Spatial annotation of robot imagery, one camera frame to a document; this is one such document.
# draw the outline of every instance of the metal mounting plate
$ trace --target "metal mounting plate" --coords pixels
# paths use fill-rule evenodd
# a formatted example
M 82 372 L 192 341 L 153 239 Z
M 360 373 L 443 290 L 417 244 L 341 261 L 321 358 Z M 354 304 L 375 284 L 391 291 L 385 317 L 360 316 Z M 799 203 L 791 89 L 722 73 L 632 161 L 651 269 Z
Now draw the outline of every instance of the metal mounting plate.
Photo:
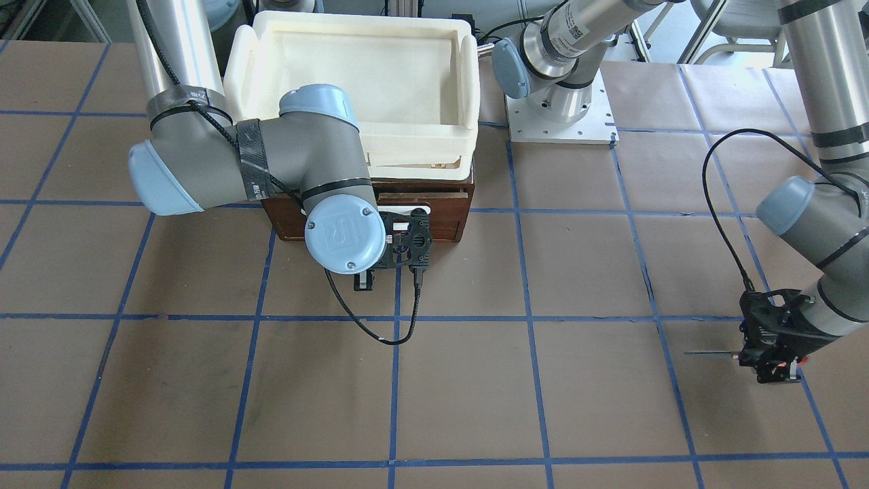
M 507 97 L 510 139 L 515 143 L 562 144 L 609 144 L 614 138 L 618 141 L 613 110 L 599 71 L 592 86 L 592 103 L 586 116 L 570 125 L 538 116 L 528 106 L 530 99 L 527 97 L 518 100 Z

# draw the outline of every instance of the blue tape grid line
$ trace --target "blue tape grid line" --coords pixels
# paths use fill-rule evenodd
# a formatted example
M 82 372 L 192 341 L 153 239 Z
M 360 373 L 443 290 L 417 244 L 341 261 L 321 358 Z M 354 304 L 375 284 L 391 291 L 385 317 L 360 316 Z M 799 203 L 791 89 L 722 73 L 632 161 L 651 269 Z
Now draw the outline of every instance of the blue tape grid line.
M 115 314 L 68 314 L 61 312 L 0 312 L 0 319 L 63 319 L 63 320 L 111 320 Z M 144 321 L 146 319 L 165 318 L 168 321 L 254 321 L 257 316 L 251 314 L 122 314 L 122 321 Z M 372 322 L 392 322 L 396 316 L 360 316 Z M 401 321 L 409 321 L 409 315 L 397 317 Z M 260 316 L 262 321 L 274 322 L 341 322 L 348 323 L 353 319 L 347 316 Z M 528 316 L 418 316 L 416 322 L 525 322 Z M 679 322 L 740 322 L 737 316 L 660 316 L 662 321 Z M 545 323 L 653 323 L 652 316 L 532 316 L 531 320 Z
M 694 111 L 694 115 L 697 117 L 697 123 L 700 124 L 700 128 L 704 131 L 704 137 L 706 138 L 706 144 L 709 147 L 712 147 L 712 138 L 709 135 L 709 132 L 706 129 L 706 123 L 703 121 L 703 117 L 700 115 L 700 109 L 698 108 L 697 102 L 694 98 L 693 93 L 691 92 L 691 87 L 688 85 L 688 80 L 685 76 L 684 66 L 678 65 L 677 71 L 679 72 L 679 78 L 682 81 L 682 85 L 685 88 L 685 93 L 688 95 L 688 101 L 691 103 L 691 108 Z M 763 267 L 760 265 L 760 259 L 758 258 L 758 253 L 754 249 L 754 243 L 752 242 L 751 237 L 748 235 L 748 228 L 746 227 L 746 223 L 740 215 L 740 207 L 736 203 L 736 197 L 733 194 L 733 190 L 730 188 L 730 183 L 727 180 L 726 174 L 724 172 L 724 165 L 721 164 L 720 159 L 717 154 L 713 154 L 713 162 L 715 163 L 715 167 L 718 169 L 718 173 L 721 177 L 721 182 L 724 183 L 724 190 L 727 193 L 727 198 L 730 200 L 730 205 L 733 207 L 733 210 L 737 214 L 736 220 L 740 224 L 740 229 L 742 230 L 743 238 L 746 240 L 746 245 L 748 245 L 748 250 L 752 255 L 752 259 L 754 260 L 754 266 L 760 275 L 761 281 L 766 283 L 766 274 L 763 271 Z
M 537 400 L 537 418 L 541 428 L 541 445 L 543 448 L 544 468 L 546 470 L 547 489 L 555 488 L 552 472 L 552 457 L 549 452 L 549 431 L 546 423 L 546 409 L 543 405 L 540 366 L 537 361 L 537 340 L 534 335 L 534 314 L 531 310 L 531 291 L 528 286 L 528 269 L 525 260 L 525 241 L 522 237 L 522 219 L 519 213 L 519 192 L 516 185 L 516 171 L 513 160 L 513 143 L 507 141 L 507 167 L 510 171 L 510 191 L 513 197 L 514 221 L 516 225 L 516 243 L 519 250 L 519 267 L 522 275 L 522 295 L 525 300 L 525 316 L 528 328 L 528 349 L 531 353 L 531 372 L 534 375 L 534 396 Z
M 148 114 L 138 114 L 131 112 L 81 112 L 79 110 L 73 112 L 67 111 L 0 111 L 0 115 L 5 116 L 79 116 L 79 117 L 134 117 L 144 119 Z
M 0 198 L 0 204 L 11 204 L 11 205 L 22 205 L 22 204 L 33 204 L 33 205 L 91 205 L 91 206 L 99 206 L 99 207 L 144 207 L 139 201 L 132 200 L 24 200 L 21 198 Z M 254 204 L 248 202 L 240 202 L 236 204 L 224 204 L 218 205 L 217 207 L 222 207 L 226 209 L 262 209 L 261 204 Z
M 395 269 L 395 308 L 393 309 L 393 340 L 401 338 L 401 269 Z M 395 462 L 398 458 L 398 389 L 401 347 L 392 347 L 392 385 L 389 394 L 389 471 L 387 488 L 395 489 Z
M 730 132 L 730 131 L 703 131 L 703 130 L 697 130 L 697 129 L 647 129 L 647 128 L 641 128 L 641 127 L 639 127 L 639 128 L 638 127 L 616 127 L 616 129 L 618 131 L 621 131 L 621 132 L 651 132 L 651 133 L 658 133 L 658 134 L 696 134 L 698 136 L 705 136 L 705 135 L 724 136 L 725 134 Z M 762 136 L 760 134 L 752 134 L 752 133 L 740 134 L 740 136 L 765 137 L 765 136 Z M 803 134 L 803 133 L 800 133 L 796 130 L 794 130 L 794 132 L 790 132 L 790 133 L 780 133 L 780 134 L 777 134 L 776 136 L 779 136 L 779 137 L 811 137 L 811 135 Z
M 63 146 L 66 144 L 67 139 L 70 137 L 72 127 L 76 124 L 76 120 L 78 119 L 78 116 L 81 113 L 82 108 L 84 107 L 84 103 L 87 101 L 88 95 L 90 94 L 91 89 L 93 89 L 94 87 L 94 82 L 96 81 L 96 77 L 100 73 L 100 69 L 103 67 L 103 62 L 105 61 L 106 55 L 109 54 L 109 47 L 110 44 L 106 44 L 106 47 L 103 49 L 103 54 L 100 56 L 99 61 L 96 62 L 96 67 L 94 67 L 94 71 L 90 75 L 90 80 L 88 81 L 88 84 L 84 89 L 84 93 L 82 94 L 82 97 L 78 100 L 78 105 L 76 105 L 76 111 L 70 114 L 70 123 L 66 125 L 66 130 L 63 132 L 63 135 L 61 136 L 60 142 L 57 144 L 57 148 L 55 149 L 54 154 L 51 155 L 51 160 L 49 160 L 48 166 L 45 168 L 45 171 L 43 171 L 43 175 L 39 178 L 39 183 L 36 185 L 36 189 L 30 196 L 27 207 L 24 209 L 24 213 L 22 214 L 21 219 L 18 221 L 18 226 L 16 226 L 15 230 L 12 232 L 12 237 L 10 238 L 9 243 L 6 245 L 6 248 L 3 250 L 3 254 L 0 255 L 0 270 L 3 269 L 3 266 L 6 264 L 6 260 L 9 259 L 9 255 L 10 253 L 12 253 L 12 248 L 15 246 L 15 242 L 18 240 L 18 237 L 21 236 L 21 230 L 24 228 L 24 223 L 27 222 L 27 218 L 30 216 L 30 212 L 33 211 L 33 204 L 39 197 L 39 192 L 42 191 L 43 187 L 45 186 L 45 182 L 46 180 L 48 180 L 51 169 L 54 168 L 57 159 L 60 157 L 61 151 L 63 151 Z
M 238 414 L 235 417 L 235 430 L 232 435 L 232 447 L 229 450 L 229 466 L 226 470 L 226 479 L 223 487 L 229 489 L 232 487 L 232 479 L 235 470 L 235 462 L 238 459 L 238 446 L 242 440 L 242 428 L 244 425 L 244 414 L 248 406 L 248 394 L 250 392 L 250 378 L 254 371 L 254 359 L 256 355 L 256 341 L 259 339 L 260 323 L 262 322 L 262 306 L 266 299 L 266 290 L 269 288 L 269 273 L 271 271 L 272 257 L 275 254 L 275 238 L 277 233 L 273 229 L 269 234 L 269 253 L 266 255 L 265 263 L 262 266 L 262 280 L 260 281 L 260 292 L 256 300 L 256 313 L 254 318 L 254 327 L 250 332 L 250 347 L 248 348 L 248 362 L 244 367 L 244 380 L 242 382 L 242 395 L 238 402 Z
M 78 453 L 82 449 L 82 443 L 84 442 L 84 434 L 88 431 L 88 423 L 90 422 L 90 415 L 94 411 L 94 404 L 96 404 L 96 395 L 99 393 L 100 385 L 103 383 L 103 373 L 105 372 L 106 364 L 109 361 L 109 353 L 111 352 L 111 347 L 115 343 L 115 337 L 117 336 L 118 328 L 121 325 L 123 309 L 127 305 L 127 299 L 129 298 L 129 291 L 133 288 L 133 282 L 136 279 L 136 272 L 139 269 L 139 264 L 142 262 L 142 255 L 145 252 L 145 245 L 148 243 L 148 237 L 150 236 L 151 229 L 154 226 L 154 214 L 150 214 L 148 216 L 148 223 L 145 225 L 145 231 L 142 233 L 142 240 L 139 243 L 139 249 L 136 252 L 136 258 L 133 260 L 133 265 L 130 268 L 129 276 L 127 277 L 127 284 L 123 288 L 123 295 L 121 296 L 121 303 L 117 307 L 117 314 L 115 316 L 115 320 L 112 323 L 111 331 L 109 332 L 109 338 L 106 340 L 106 345 L 103 348 L 103 356 L 100 358 L 100 365 L 96 369 L 96 378 L 94 379 L 94 385 L 90 389 L 90 397 L 88 398 L 88 404 L 84 409 L 84 415 L 82 416 L 81 425 L 78 428 L 78 434 L 76 435 L 76 442 L 72 446 L 72 453 L 70 454 L 70 467 L 66 469 L 63 474 L 63 482 L 61 483 L 61 489 L 67 489 L 70 485 L 70 479 L 72 478 L 72 467 L 75 466 L 78 461 Z
M 775 89 L 773 80 L 769 77 L 769 72 L 767 70 L 763 70 L 763 75 L 766 79 L 766 84 L 769 85 L 769 89 L 773 92 L 775 100 L 776 102 L 778 102 L 781 111 L 784 112 L 787 123 L 790 124 L 791 129 L 793 129 L 794 132 L 799 132 L 796 124 L 793 122 L 791 114 L 785 107 L 784 102 L 782 102 L 779 92 Z M 803 153 L 811 159 L 812 154 L 809 153 L 808 147 L 806 146 L 806 142 L 803 140 L 803 137 L 799 138 L 799 144 L 802 147 Z M 766 287 L 767 291 L 770 290 L 769 284 L 765 280 L 764 286 Z M 830 433 L 827 431 L 824 419 L 820 415 L 820 410 L 818 409 L 817 403 L 815 403 L 814 395 L 812 395 L 812 389 L 809 387 L 808 379 L 806 379 L 806 375 L 802 372 L 802 369 L 799 369 L 799 374 L 803 376 L 803 391 L 805 391 L 806 399 L 809 402 L 809 406 L 812 408 L 812 415 L 814 416 L 815 421 L 818 423 L 818 429 L 820 430 L 821 438 L 824 439 L 826 449 L 830 453 L 830 458 L 833 460 L 833 467 L 836 469 L 836 474 L 839 475 L 839 482 L 841 483 L 843 489 L 849 489 L 848 480 L 845 477 L 845 472 L 842 471 L 842 464 L 839 462 L 839 458 L 836 456 L 835 448 L 833 448 L 833 440 L 830 439 Z
M 865 460 L 869 452 L 837 452 L 840 459 Z M 827 452 L 772 452 L 772 453 L 718 453 L 708 455 L 649 455 L 633 457 L 556 457 L 548 463 L 552 466 L 624 465 L 624 464 L 679 464 L 698 462 L 734 462 L 753 460 L 828 460 Z M 528 459 L 414 459 L 396 460 L 305 460 L 305 461 L 260 461 L 236 462 L 233 468 L 255 469 L 368 469 L 406 467 L 487 467 L 487 466 L 544 466 L 543 458 Z M 0 464 L 0 472 L 35 471 L 189 471 L 228 470 L 229 462 L 119 462 L 119 463 L 34 463 Z
M 478 214 L 572 214 L 582 216 L 657 216 L 662 218 L 710 218 L 709 212 L 678 212 L 678 211 L 623 211 L 617 209 L 509 209 L 507 207 L 474 207 L 471 212 Z M 734 212 L 719 212 L 719 218 L 752 218 L 755 214 L 737 214 Z
M 619 166 L 619 157 L 615 152 L 615 141 L 610 143 L 609 152 L 613 158 L 613 166 L 615 168 L 616 175 L 619 180 L 619 188 L 621 190 L 621 198 L 625 203 L 625 209 L 628 211 L 631 210 L 630 199 L 627 197 L 627 187 L 625 186 L 625 179 L 621 174 L 621 167 Z M 655 300 L 654 289 L 652 287 L 652 279 L 649 276 L 648 266 L 646 264 L 646 253 L 643 251 L 642 243 L 640 242 L 640 234 L 637 232 L 637 224 L 633 215 L 627 216 L 628 223 L 631 227 L 631 234 L 634 237 L 634 246 L 637 251 L 637 258 L 640 261 L 640 270 L 643 275 L 643 282 L 646 285 L 646 292 L 649 298 L 649 305 L 652 308 L 652 314 L 654 315 L 654 323 L 655 328 L 658 331 L 658 338 L 660 340 L 661 349 L 664 352 L 664 359 L 667 362 L 667 373 L 670 376 L 670 384 L 673 388 L 673 395 L 676 399 L 676 407 L 679 411 L 679 418 L 682 424 L 682 431 L 685 433 L 685 441 L 688 447 L 688 453 L 691 455 L 692 460 L 691 464 L 694 469 L 694 477 L 697 479 L 697 487 L 698 489 L 704 489 L 705 485 L 703 483 L 703 474 L 700 471 L 700 463 L 697 461 L 695 456 L 697 455 L 697 451 L 694 448 L 694 440 L 691 435 L 691 426 L 688 424 L 688 416 L 685 411 L 685 403 L 682 401 L 682 394 L 679 389 L 679 380 L 676 377 L 676 368 L 673 365 L 673 357 L 670 354 L 670 347 L 667 343 L 667 335 L 664 332 L 664 324 L 660 320 L 660 309 L 658 308 L 658 303 Z

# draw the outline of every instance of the stacked white trays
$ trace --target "stacked white trays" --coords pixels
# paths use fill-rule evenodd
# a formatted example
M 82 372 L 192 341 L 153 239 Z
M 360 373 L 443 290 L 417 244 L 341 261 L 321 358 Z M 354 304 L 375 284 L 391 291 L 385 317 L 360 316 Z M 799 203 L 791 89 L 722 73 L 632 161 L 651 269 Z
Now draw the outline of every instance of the stacked white trays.
M 224 78 L 236 121 L 278 117 L 306 84 L 350 96 L 372 178 L 464 180 L 480 110 L 477 43 L 459 20 L 265 11 L 235 34 Z

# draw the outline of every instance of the ur logo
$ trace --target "ur logo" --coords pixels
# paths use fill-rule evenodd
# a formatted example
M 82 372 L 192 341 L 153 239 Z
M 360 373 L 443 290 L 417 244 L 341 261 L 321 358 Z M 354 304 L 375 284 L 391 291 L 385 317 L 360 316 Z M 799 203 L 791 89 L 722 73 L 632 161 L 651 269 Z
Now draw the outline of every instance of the ur logo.
M 358 246 L 362 241 L 354 217 L 354 213 L 346 212 L 333 216 L 325 223 L 329 251 L 339 251 Z

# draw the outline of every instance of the light blue joint cap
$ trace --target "light blue joint cap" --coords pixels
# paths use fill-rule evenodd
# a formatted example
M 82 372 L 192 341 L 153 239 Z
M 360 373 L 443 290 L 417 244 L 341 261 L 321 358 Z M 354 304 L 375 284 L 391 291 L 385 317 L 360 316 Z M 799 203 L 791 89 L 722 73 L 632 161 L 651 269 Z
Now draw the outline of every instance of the light blue joint cap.
M 528 71 L 513 41 L 502 39 L 492 51 L 492 70 L 498 85 L 510 98 L 525 98 L 531 93 Z
M 334 85 L 305 85 L 287 92 L 281 97 L 280 114 L 290 112 L 312 112 L 335 117 L 359 129 L 347 92 Z
M 202 207 L 178 183 L 150 141 L 129 150 L 129 176 L 142 203 L 157 216 L 202 212 Z
M 209 18 L 209 29 L 214 32 L 223 27 L 235 15 L 241 0 L 204 0 L 203 3 L 205 16 Z
M 305 244 L 326 269 L 353 275 L 371 268 L 386 249 L 386 228 L 377 209 L 354 195 L 325 198 L 308 215 Z
M 788 232 L 803 215 L 815 186 L 803 177 L 790 177 L 758 205 L 758 218 L 776 236 Z

